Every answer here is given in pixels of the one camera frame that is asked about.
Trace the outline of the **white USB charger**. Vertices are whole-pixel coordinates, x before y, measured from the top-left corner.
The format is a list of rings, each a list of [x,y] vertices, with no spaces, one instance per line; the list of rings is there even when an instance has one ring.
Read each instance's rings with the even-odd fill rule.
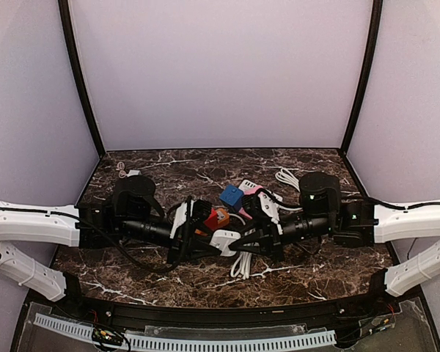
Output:
[[[127,177],[138,176],[138,175],[140,175],[140,174],[141,174],[141,172],[140,172],[139,170],[130,170],[130,171],[127,173]]]

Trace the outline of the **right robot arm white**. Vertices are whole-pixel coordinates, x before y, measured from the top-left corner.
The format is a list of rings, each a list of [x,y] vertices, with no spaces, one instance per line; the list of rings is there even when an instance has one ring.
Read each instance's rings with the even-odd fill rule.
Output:
[[[396,205],[365,198],[342,203],[330,191],[302,192],[294,219],[280,217],[280,205],[264,188],[245,196],[243,206],[250,210],[252,220],[229,249],[281,260],[286,245],[323,235],[349,248],[436,238],[432,246],[405,262],[375,272],[368,294],[392,299],[440,274],[440,200]]]

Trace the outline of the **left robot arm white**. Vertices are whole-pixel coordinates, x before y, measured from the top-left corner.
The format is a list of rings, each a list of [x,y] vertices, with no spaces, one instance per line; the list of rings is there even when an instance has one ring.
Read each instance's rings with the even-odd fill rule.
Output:
[[[112,246],[143,274],[166,274],[184,261],[219,256],[211,245],[212,231],[204,222],[211,205],[188,197],[179,204],[172,223],[151,191],[116,191],[96,207],[34,207],[0,201],[0,273],[52,302],[81,297],[78,278],[55,271],[18,251],[13,241],[55,243],[74,248]],[[125,249],[123,238],[167,248],[167,264],[151,267]]]

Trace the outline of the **orange power strip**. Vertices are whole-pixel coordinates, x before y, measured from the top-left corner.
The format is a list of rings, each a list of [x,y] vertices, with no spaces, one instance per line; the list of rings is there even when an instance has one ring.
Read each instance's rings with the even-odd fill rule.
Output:
[[[195,232],[194,233],[196,235],[207,236],[207,235],[216,231],[216,230],[214,230],[214,231],[209,230],[203,224],[204,220],[206,220],[207,217],[210,215],[211,209],[200,212],[194,218],[194,225],[195,225]],[[220,230],[220,229],[226,227],[230,223],[230,216],[228,215],[227,211],[223,208],[217,208],[216,211],[219,215],[219,228],[217,230]]]

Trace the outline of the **red cube socket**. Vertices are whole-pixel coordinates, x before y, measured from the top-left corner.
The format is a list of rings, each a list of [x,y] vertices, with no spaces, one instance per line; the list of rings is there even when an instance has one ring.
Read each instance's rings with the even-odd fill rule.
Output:
[[[216,209],[211,209],[210,215],[207,217],[206,220],[204,220],[203,224],[212,231],[219,228],[219,215]]]

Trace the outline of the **white two-pin adapter plug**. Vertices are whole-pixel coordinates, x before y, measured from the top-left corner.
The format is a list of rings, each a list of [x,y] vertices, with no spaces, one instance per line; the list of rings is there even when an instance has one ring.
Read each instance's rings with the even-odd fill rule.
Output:
[[[241,238],[239,232],[230,230],[216,230],[210,240],[209,245],[221,251],[222,257],[233,257],[236,251],[231,250],[229,245]]]

